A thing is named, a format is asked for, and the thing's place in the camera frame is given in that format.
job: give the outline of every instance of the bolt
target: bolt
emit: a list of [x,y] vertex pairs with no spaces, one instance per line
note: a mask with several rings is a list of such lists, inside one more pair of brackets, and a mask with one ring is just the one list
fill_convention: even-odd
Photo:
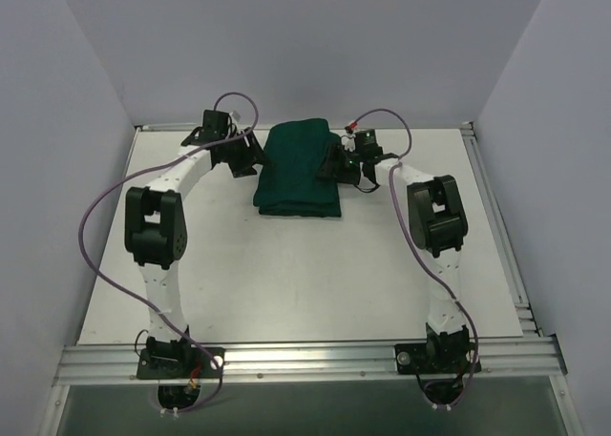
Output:
[[399,355],[397,355],[397,362],[402,366],[407,366],[411,362],[410,354],[408,354],[408,352],[399,353]]

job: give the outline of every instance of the folded green cloth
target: folded green cloth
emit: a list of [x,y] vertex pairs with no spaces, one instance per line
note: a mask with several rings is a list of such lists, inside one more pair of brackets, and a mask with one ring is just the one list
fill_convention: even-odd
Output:
[[337,182],[315,177],[327,154],[327,146],[339,140],[322,118],[274,126],[263,148],[272,164],[263,166],[253,198],[259,213],[285,217],[340,217]]

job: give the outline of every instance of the gray wall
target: gray wall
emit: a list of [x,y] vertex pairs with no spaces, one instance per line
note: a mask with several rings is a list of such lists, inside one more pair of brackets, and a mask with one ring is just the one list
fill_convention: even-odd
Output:
[[611,0],[542,0],[477,122],[535,316],[609,434]]
[[[67,0],[136,124],[251,93],[266,124],[475,119],[539,0]],[[379,116],[378,125],[397,123]]]
[[134,129],[64,0],[0,0],[0,40],[0,433],[31,435],[93,284],[78,221]]

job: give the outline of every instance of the white table surface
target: white table surface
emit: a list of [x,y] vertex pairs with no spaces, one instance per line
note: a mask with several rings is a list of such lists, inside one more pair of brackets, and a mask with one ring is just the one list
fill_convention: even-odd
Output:
[[[140,133],[128,173],[171,160],[185,134]],[[257,133],[262,145],[266,134]],[[377,134],[386,152],[406,146],[405,131]],[[469,222],[462,300],[479,335],[521,336],[460,132],[414,130],[413,137],[406,162],[458,182]],[[144,283],[123,246],[124,192],[152,177],[123,189],[102,259],[104,272],[142,295]],[[271,218],[252,205],[257,182],[256,176],[233,179],[222,165],[184,202],[189,243],[180,261],[180,292],[194,338],[253,343],[425,337],[426,276],[399,229],[388,187],[365,195],[340,185],[342,218]],[[147,327],[141,303],[98,280],[79,343],[129,344]]]

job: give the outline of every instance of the wire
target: wire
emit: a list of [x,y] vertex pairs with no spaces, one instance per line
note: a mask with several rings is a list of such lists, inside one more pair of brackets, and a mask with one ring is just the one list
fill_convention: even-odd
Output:
[[254,118],[253,123],[250,126],[250,128],[247,128],[247,130],[244,133],[242,133],[240,135],[237,135],[235,137],[231,137],[231,138],[228,138],[226,140],[219,140],[219,141],[216,141],[216,142],[211,142],[211,143],[207,143],[205,145],[201,145],[200,147],[198,147],[195,150],[187,153],[186,155],[177,157],[173,161],[167,162],[165,164],[160,164],[159,166],[154,166],[154,167],[149,167],[147,169],[142,169],[140,171],[134,172],[133,174],[130,174],[130,175],[126,176],[125,178],[123,178],[122,180],[118,181],[116,184],[114,184],[110,188],[108,188],[106,191],[104,191],[101,195],[99,195],[92,202],[92,204],[85,211],[85,214],[83,215],[83,218],[81,219],[80,224],[78,225],[78,248],[80,250],[80,254],[82,255],[82,257],[85,260],[85,262],[87,263],[87,265],[95,272],[95,274],[98,277],[100,277],[102,280],[104,280],[107,283],[109,283],[111,286],[113,286],[118,291],[126,294],[127,296],[130,296],[130,297],[134,298],[137,301],[140,301],[141,303],[143,303],[144,305],[149,307],[149,309],[151,309],[153,312],[155,312],[157,314],[157,316],[172,331],[174,331],[176,334],[178,334],[179,336],[181,336],[182,338],[187,340],[191,345],[196,347],[221,372],[221,374],[219,376],[219,382],[217,384],[217,387],[214,389],[214,391],[212,391],[212,393],[210,393],[206,398],[202,399],[201,401],[198,401],[195,404],[193,404],[193,405],[191,405],[189,407],[186,407],[185,409],[180,409],[179,411],[182,411],[182,412],[190,411],[190,410],[194,410],[196,408],[199,408],[199,407],[209,403],[215,396],[217,396],[217,394],[221,391],[221,388],[222,388],[222,370],[221,370],[221,366],[219,366],[219,364],[217,363],[216,359],[214,358],[214,355],[212,355],[203,345],[201,345],[200,343],[195,341],[188,333],[185,333],[185,332],[181,331],[177,326],[175,326],[172,322],[170,322],[168,320],[168,318],[161,312],[161,310],[156,305],[154,305],[152,302],[148,301],[146,298],[142,297],[138,293],[135,293],[135,292],[127,289],[126,287],[124,287],[120,283],[117,283],[116,281],[114,281],[113,279],[108,277],[106,274],[104,274],[100,270],[99,265],[97,265],[97,264],[95,264],[93,262],[92,258],[89,256],[89,253],[87,252],[87,248],[85,247],[85,226],[87,225],[87,220],[91,216],[91,214],[94,211],[95,207],[106,196],[108,196],[110,193],[112,193],[117,188],[123,186],[123,184],[125,184],[126,182],[128,182],[130,180],[133,180],[134,178],[136,178],[138,176],[143,176],[145,174],[150,174],[152,172],[157,172],[157,171],[162,171],[164,169],[169,169],[171,167],[176,166],[177,164],[179,164],[183,160],[187,159],[188,157],[191,157],[193,155],[196,155],[199,152],[202,152],[203,150],[207,150],[208,148],[216,147],[217,145],[222,145],[224,143],[235,142],[235,141],[238,141],[241,138],[245,138],[247,135],[251,134],[254,131],[255,127],[257,126],[257,122],[259,121],[259,109],[257,109],[257,105],[255,104],[255,102],[250,97],[248,97],[246,94],[238,93],[238,92],[225,93],[221,97],[219,97],[217,99],[217,101],[215,102],[214,110],[217,110],[217,107],[219,106],[219,103],[224,98],[226,98],[227,96],[230,96],[230,95],[237,95],[239,97],[243,97],[244,99],[246,99],[250,103],[250,105],[252,105],[252,108],[255,111],[255,118]]
[[140,336],[142,336],[142,333],[144,332],[146,332],[146,334],[149,334],[148,329],[140,329],[140,332],[137,333],[136,340],[134,341],[134,351],[136,352],[138,358],[140,358],[140,354],[137,352],[137,342],[140,339]]
[[191,374],[189,374],[189,386],[191,386],[191,388],[194,390],[198,387],[195,380],[200,375],[200,372],[201,372],[201,363],[200,361],[198,361],[198,365],[195,366],[195,368],[191,371]]
[[358,118],[356,118],[354,121],[352,121],[352,124],[354,124],[354,127],[356,127],[356,123],[358,123],[361,119],[363,119],[366,116],[369,116],[370,114],[375,114],[377,112],[385,112],[387,114],[391,114],[392,116],[396,117],[399,121],[401,121],[401,124],[403,125],[405,130],[408,132],[408,148],[405,152],[399,155],[398,158],[401,159],[402,157],[407,156],[411,151],[411,145],[413,143],[413,138],[411,137],[411,129],[410,129],[410,126],[408,126],[408,123],[405,121],[405,119],[403,119],[403,117],[400,114],[398,114],[397,112],[394,112],[391,109],[385,109],[385,108],[369,110],[368,112],[363,113]]
[[229,138],[229,137],[233,137],[233,136],[234,136],[234,134],[233,134],[233,132],[232,132],[232,131],[233,131],[233,127],[234,127],[234,126],[235,126],[235,124],[233,124],[233,118],[231,117],[231,114],[230,114],[230,115],[227,117],[227,129],[229,130],[229,132],[227,133],[227,137],[226,137],[226,138]]
[[380,188],[380,185],[378,185],[377,183],[372,188],[365,188],[365,189],[361,188],[357,184],[354,184],[352,186],[356,188],[357,190],[359,190],[361,193],[365,193],[366,195],[368,195],[369,193],[373,193],[374,191],[377,191],[378,188]]

